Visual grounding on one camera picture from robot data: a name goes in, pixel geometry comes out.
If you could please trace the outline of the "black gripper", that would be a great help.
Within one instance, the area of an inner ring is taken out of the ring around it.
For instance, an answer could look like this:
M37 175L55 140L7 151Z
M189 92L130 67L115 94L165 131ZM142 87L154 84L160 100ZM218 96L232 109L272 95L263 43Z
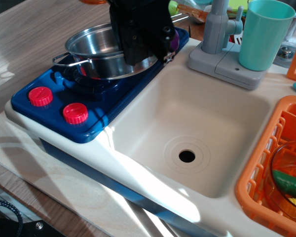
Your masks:
M109 0L111 25L128 65L155 56L163 64L173 60L175 36L168 0Z

